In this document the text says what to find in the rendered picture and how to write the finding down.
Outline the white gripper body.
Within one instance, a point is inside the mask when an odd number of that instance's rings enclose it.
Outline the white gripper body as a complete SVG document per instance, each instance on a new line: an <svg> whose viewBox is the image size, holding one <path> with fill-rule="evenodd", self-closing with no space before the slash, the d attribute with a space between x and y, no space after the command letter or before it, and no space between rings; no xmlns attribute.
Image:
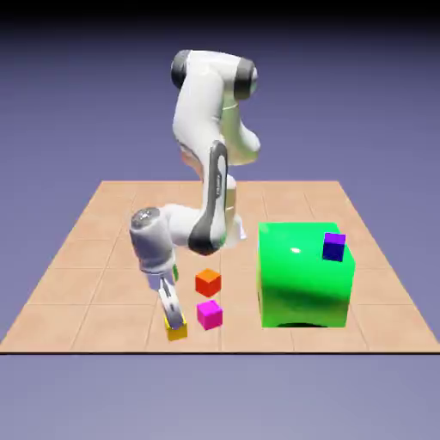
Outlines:
<svg viewBox="0 0 440 440"><path fill-rule="evenodd" d="M165 277L160 277L159 297L168 321L183 321L179 299L173 284Z"/></svg>

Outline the small yellow cube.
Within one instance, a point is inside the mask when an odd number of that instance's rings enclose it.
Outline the small yellow cube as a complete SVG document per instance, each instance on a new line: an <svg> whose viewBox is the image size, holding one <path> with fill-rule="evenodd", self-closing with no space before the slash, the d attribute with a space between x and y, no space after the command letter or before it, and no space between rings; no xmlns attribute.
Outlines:
<svg viewBox="0 0 440 440"><path fill-rule="evenodd" d="M184 315L182 315L181 317L182 317L182 325L176 329L173 329L168 322L167 316L164 316L164 323L169 341L175 341L187 337L186 318Z"/></svg>

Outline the small magenta cube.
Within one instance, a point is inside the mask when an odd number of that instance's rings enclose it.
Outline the small magenta cube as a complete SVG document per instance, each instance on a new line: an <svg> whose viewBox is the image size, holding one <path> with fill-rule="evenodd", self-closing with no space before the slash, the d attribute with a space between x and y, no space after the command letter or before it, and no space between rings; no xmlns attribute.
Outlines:
<svg viewBox="0 0 440 440"><path fill-rule="evenodd" d="M215 300L197 305L197 318L204 330L220 327L223 324L223 309Z"/></svg>

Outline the small orange cube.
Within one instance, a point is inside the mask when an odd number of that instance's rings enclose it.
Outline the small orange cube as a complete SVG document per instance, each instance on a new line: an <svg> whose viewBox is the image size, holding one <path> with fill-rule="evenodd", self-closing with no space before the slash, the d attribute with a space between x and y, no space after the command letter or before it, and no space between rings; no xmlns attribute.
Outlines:
<svg viewBox="0 0 440 440"><path fill-rule="evenodd" d="M219 272L206 268L195 276L195 290L202 296L214 296L221 289L222 277Z"/></svg>

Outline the small blue cube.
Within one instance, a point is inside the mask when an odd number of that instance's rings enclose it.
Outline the small blue cube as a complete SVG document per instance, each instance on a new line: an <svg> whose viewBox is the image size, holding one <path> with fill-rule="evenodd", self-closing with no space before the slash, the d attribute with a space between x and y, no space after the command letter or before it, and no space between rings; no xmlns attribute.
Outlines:
<svg viewBox="0 0 440 440"><path fill-rule="evenodd" d="M324 235L322 258L342 262L345 252L345 234L326 232Z"/></svg>

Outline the large green box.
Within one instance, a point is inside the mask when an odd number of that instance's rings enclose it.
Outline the large green box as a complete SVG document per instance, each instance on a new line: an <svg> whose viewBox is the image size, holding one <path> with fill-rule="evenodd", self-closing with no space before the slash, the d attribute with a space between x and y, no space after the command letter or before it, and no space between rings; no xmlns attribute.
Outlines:
<svg viewBox="0 0 440 440"><path fill-rule="evenodd" d="M356 262L324 260L333 222L264 222L258 229L257 292L262 327L344 327Z"/></svg>

